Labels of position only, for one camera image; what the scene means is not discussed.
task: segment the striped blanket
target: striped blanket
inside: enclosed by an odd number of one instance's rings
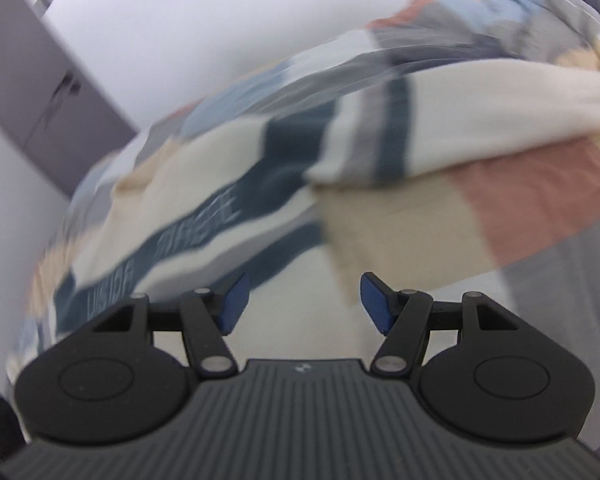
[[[600,0],[412,0],[154,124],[76,191],[10,379],[129,293],[236,270],[242,360],[368,360],[366,270],[483,290],[589,365],[600,453]]]

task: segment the gray door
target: gray door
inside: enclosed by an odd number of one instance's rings
[[[135,134],[24,0],[0,0],[0,126],[67,194]]]

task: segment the dark teal stripe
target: dark teal stripe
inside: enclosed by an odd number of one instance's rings
[[[76,330],[127,296],[161,261],[200,248],[227,229],[280,209],[305,185],[302,174],[318,159],[322,136],[334,111],[335,102],[329,102],[270,120],[264,134],[263,157],[240,179],[154,233],[97,283],[75,290],[75,277],[69,273],[54,295],[58,332]]]
[[[386,84],[386,121],[376,165],[377,182],[404,177],[405,149],[410,133],[411,91],[407,78],[400,77]]]
[[[319,246],[321,243],[320,226],[317,223],[303,225],[280,238],[280,240],[277,240],[235,270],[246,272],[249,275],[251,288],[254,289],[268,282],[300,254]],[[228,272],[212,286],[215,287],[224,283],[235,270]]]

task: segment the ribbed gray surface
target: ribbed gray surface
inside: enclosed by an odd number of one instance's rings
[[[1,467],[13,480],[593,480],[574,441],[494,449],[430,420],[406,384],[355,360],[251,362],[204,383],[176,419],[101,449],[35,442]]]

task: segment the bed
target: bed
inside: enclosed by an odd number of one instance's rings
[[[411,0],[155,123],[76,190],[10,380],[132,292],[236,270],[242,361],[368,361],[368,270],[485,292],[590,368],[600,455],[600,0]]]

